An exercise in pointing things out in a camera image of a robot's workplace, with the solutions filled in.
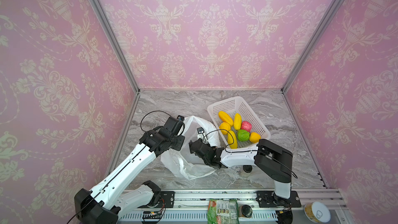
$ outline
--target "wall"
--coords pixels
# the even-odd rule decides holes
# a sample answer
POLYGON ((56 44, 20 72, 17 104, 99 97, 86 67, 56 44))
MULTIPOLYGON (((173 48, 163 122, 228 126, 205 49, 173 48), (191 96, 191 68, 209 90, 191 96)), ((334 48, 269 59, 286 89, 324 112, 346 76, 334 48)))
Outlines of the wall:
POLYGON ((287 93, 357 224, 396 222, 397 34, 398 0, 345 0, 287 93))
POLYGON ((88 0, 0 0, 0 57, 0 223, 66 223, 134 94, 88 0))
POLYGON ((142 89, 281 88, 331 0, 100 0, 142 89))

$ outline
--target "gray marble surface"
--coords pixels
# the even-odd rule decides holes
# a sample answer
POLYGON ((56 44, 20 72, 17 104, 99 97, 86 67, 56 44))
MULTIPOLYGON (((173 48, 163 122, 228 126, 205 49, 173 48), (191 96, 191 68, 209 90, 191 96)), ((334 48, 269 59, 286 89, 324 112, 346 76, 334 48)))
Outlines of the gray marble surface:
MULTIPOLYGON (((271 132, 270 141, 293 153, 292 169, 298 176, 298 179, 292 177, 293 187, 323 186, 279 89, 265 91, 141 91, 140 95, 130 130, 119 157, 119 163, 127 157, 138 143, 139 138, 142 137, 140 121, 146 113, 163 110, 175 117, 195 115, 212 122, 207 113, 207 107, 214 102, 239 95, 246 100, 271 132)), ((150 114, 144 119, 142 128, 149 130, 162 125, 167 117, 161 112, 150 114)), ((127 188, 136 189, 147 180, 152 180, 162 189, 274 187, 273 180, 258 167, 253 167, 248 178, 240 176, 240 170, 241 166, 233 166, 219 169, 206 177, 188 180, 175 177, 163 165, 160 157, 157 157, 138 174, 127 188)))

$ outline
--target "can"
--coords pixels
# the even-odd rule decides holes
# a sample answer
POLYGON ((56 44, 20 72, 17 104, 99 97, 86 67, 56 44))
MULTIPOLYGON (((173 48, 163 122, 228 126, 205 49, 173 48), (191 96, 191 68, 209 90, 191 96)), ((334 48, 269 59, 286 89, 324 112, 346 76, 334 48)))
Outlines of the can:
POLYGON ((330 221, 330 211, 321 202, 307 203, 304 206, 304 213, 310 221, 315 223, 325 223, 330 221))

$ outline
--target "green fruit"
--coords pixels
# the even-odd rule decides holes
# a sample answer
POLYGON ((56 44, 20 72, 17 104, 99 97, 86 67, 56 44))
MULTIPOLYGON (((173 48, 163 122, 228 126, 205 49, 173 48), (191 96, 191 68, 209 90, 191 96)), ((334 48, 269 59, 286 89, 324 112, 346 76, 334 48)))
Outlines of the green fruit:
POLYGON ((250 137, 250 133, 246 130, 240 129, 238 130, 238 140, 239 141, 248 141, 250 137))

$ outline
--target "white plastic bag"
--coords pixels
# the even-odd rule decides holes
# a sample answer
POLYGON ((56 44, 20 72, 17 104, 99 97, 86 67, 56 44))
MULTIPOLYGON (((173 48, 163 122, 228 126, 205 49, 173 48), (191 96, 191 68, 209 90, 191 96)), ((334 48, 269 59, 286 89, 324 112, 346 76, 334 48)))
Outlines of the white plastic bag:
MULTIPOLYGON (((182 135, 185 136, 181 150, 178 152, 169 149, 162 153, 160 160, 166 168, 168 168, 175 177, 185 177, 187 179, 195 179, 210 175, 215 171, 213 167, 205 165, 203 160, 189 151, 189 142, 197 140, 197 128, 202 127, 206 133, 217 130, 217 128, 209 121, 189 116, 184 120, 185 129, 182 135)), ((218 132, 212 132, 207 135, 210 146, 220 147, 220 139, 218 132)))

